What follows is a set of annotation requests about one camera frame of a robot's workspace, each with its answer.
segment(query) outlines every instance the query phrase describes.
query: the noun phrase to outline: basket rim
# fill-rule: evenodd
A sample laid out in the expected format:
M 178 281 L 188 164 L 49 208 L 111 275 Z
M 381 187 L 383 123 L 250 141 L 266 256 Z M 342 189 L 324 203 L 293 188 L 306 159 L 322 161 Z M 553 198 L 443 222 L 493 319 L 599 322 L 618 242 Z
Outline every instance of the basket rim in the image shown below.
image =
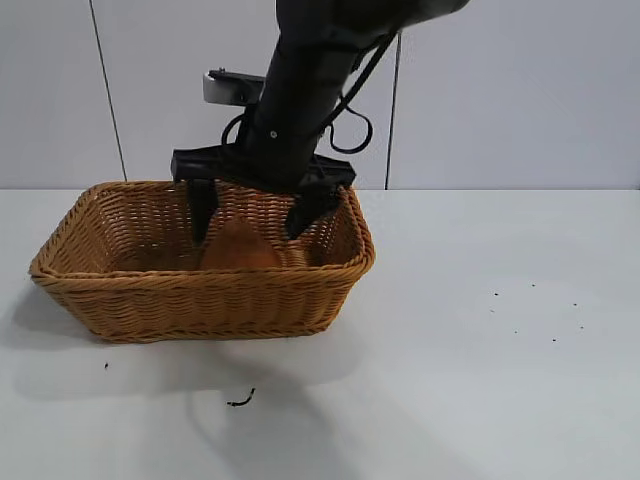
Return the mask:
M 87 289 L 91 283 L 91 289 L 113 289 L 117 285 L 123 286 L 124 283 L 128 284 L 134 282 L 137 287 L 143 287 L 142 283 L 146 283 L 145 280 L 153 282 L 153 286 L 157 287 L 160 279 L 165 278 L 175 285 L 177 278 L 181 281 L 195 280 L 201 282 L 207 278 L 223 278 L 230 283 L 236 283 L 242 279 L 246 279 L 246 274 L 250 273 L 253 281 L 256 279 L 263 279 L 268 281 L 270 279 L 278 279 L 280 282 L 286 280 L 287 282 L 298 283 L 298 281 L 309 281 L 309 273 L 314 273 L 320 276 L 330 277 L 352 277 L 358 270 L 360 274 L 366 273 L 375 260 L 375 251 L 373 248 L 373 241 L 371 234 L 367 228 L 364 216 L 360 209 L 360 204 L 352 188 L 344 189 L 344 197 L 347 200 L 346 205 L 349 208 L 349 214 L 355 219 L 355 233 L 358 240 L 359 253 L 354 256 L 349 262 L 344 264 L 329 264 L 314 267 L 270 267 L 270 268 L 241 268 L 241 269 L 216 269 L 216 270 L 150 270 L 150 271 L 112 271 L 107 273 L 92 273 L 92 272 L 72 272 L 61 273 L 54 269 L 49 268 L 49 259 L 55 255 L 62 245 L 64 240 L 71 234 L 69 223 L 76 217 L 82 216 L 89 204 L 92 201 L 92 197 L 100 192 L 105 191 L 122 191 L 129 189 L 157 189 L 167 188 L 175 186 L 174 182 L 170 181 L 132 181 L 132 182 L 106 182 L 85 190 L 76 200 L 75 204 L 69 210 L 69 212 L 60 221 L 55 231 L 51 234 L 45 244 L 40 248 L 38 254 L 32 260 L 29 267 L 29 274 L 34 280 L 41 280 L 45 283 L 51 281 L 64 281 L 65 284 L 71 286 L 78 283 L 78 286 L 82 285 Z

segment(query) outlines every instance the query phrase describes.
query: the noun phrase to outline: white wall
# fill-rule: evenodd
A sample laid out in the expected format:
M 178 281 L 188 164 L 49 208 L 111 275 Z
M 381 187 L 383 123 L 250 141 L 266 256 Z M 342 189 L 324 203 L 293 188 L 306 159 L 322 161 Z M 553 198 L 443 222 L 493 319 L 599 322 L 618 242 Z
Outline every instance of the white wall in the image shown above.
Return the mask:
M 223 128 L 240 112 L 203 102 L 202 73 L 225 67 L 266 74 L 278 35 L 275 2 L 94 0 L 94 5 L 129 178 L 169 178 L 173 148 L 218 144 Z M 384 186 L 393 70 L 391 52 L 355 103 L 376 126 L 369 149 L 350 158 L 362 187 Z M 361 120 L 341 118 L 336 141 L 353 146 L 364 133 Z M 326 146 L 322 151 L 330 152 Z
M 0 188 L 122 179 L 86 0 L 0 2 Z
M 88 1 L 0 2 L 0 188 L 122 178 Z M 94 2 L 129 176 L 167 179 L 173 148 L 218 143 L 238 111 L 202 101 L 201 73 L 266 72 L 275 1 Z M 635 0 L 472 0 L 408 29 L 391 188 L 637 188 L 638 18 Z M 376 126 L 349 157 L 361 187 L 385 182 L 394 53 L 355 102 Z M 364 134 L 338 124 L 341 145 Z
M 393 188 L 640 185 L 640 2 L 472 0 L 403 37 Z

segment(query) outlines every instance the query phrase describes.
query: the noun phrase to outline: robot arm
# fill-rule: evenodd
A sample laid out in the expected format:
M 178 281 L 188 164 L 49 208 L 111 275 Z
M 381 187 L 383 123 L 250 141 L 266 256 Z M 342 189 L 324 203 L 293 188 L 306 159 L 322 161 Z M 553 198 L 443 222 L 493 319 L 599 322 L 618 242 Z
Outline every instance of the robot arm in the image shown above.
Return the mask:
M 174 152 L 174 179 L 189 181 L 194 241 L 202 241 L 217 208 L 215 178 L 296 196 L 287 220 L 297 237 L 337 205 L 336 189 L 355 172 L 347 162 L 315 155 L 324 130 L 348 106 L 398 31 L 461 9 L 469 0 L 277 0 L 280 38 L 264 82 L 210 72 L 217 103 L 245 106 L 222 145 Z M 352 89 L 348 77 L 374 51 Z M 228 144 L 233 125 L 238 136 Z

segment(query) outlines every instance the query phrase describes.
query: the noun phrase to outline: black cable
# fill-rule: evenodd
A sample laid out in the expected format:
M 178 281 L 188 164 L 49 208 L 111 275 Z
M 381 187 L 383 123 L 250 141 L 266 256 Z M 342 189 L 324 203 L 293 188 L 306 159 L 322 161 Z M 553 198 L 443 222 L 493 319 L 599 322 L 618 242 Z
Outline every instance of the black cable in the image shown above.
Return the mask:
M 360 152 L 364 151 L 364 149 L 366 149 L 369 146 L 369 144 L 371 143 L 371 139 L 373 138 L 373 123 L 371 123 L 371 120 L 369 120 L 369 118 L 366 115 L 363 115 L 362 113 L 356 112 L 353 108 L 351 108 L 349 106 L 346 106 L 345 110 L 347 112 L 349 112 L 350 114 L 355 115 L 356 117 L 359 117 L 359 118 L 363 119 L 365 122 L 367 122 L 367 137 L 357 147 L 354 147 L 354 148 L 340 148 L 340 147 L 336 146 L 335 141 L 334 141 L 335 126 L 332 123 L 331 125 L 329 125 L 329 129 L 330 129 L 329 142 L 331 143 L 331 148 L 333 148 L 336 152 L 343 153 L 345 155 L 355 155 L 356 153 L 360 153 Z
M 226 148 L 229 145 L 229 134 L 231 133 L 231 130 L 233 130 L 233 127 L 235 127 L 242 121 L 244 116 L 245 113 L 242 112 L 240 115 L 231 120 L 226 127 L 224 127 L 224 130 L 222 131 L 222 139 L 220 140 L 223 148 Z
M 394 24 L 389 33 L 383 37 L 380 42 L 380 46 L 376 49 L 367 65 L 365 65 L 360 76 L 353 83 L 347 94 L 342 98 L 342 101 L 336 106 L 336 108 L 333 109 L 333 111 L 329 115 L 327 115 L 322 123 L 320 123 L 318 129 L 311 133 L 311 137 L 313 137 L 314 135 L 322 134 L 322 132 L 324 132 L 325 129 L 329 127 L 329 125 L 331 125 L 336 118 L 338 118 L 338 115 L 340 115 L 347 109 L 351 101 L 355 98 L 358 92 L 360 92 L 365 82 L 369 79 L 375 68 L 380 63 L 380 60 L 382 60 L 382 57 L 393 43 L 393 40 L 396 38 L 396 35 L 404 25 L 408 15 L 411 13 L 411 10 L 408 8 L 409 5 L 413 4 L 408 3 L 405 6 L 405 10 L 398 17 L 398 21 L 396 22 L 396 24 Z
M 251 393 L 249 394 L 249 398 L 247 398 L 244 402 L 227 402 L 227 405 L 229 405 L 230 407 L 244 407 L 253 399 L 254 393 L 256 393 L 256 389 L 252 388 Z

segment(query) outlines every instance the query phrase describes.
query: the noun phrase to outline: woven basket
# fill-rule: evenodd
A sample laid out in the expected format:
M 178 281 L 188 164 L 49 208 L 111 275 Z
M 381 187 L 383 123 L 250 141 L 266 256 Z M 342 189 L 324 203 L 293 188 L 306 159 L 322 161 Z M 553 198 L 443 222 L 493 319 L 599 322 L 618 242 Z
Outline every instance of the woven basket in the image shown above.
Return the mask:
M 352 190 L 338 211 L 287 241 L 288 196 L 218 183 L 205 246 L 241 215 L 282 267 L 198 271 L 182 184 L 107 183 L 83 193 L 31 263 L 33 281 L 112 342 L 311 335 L 335 319 L 372 266 L 371 236 Z

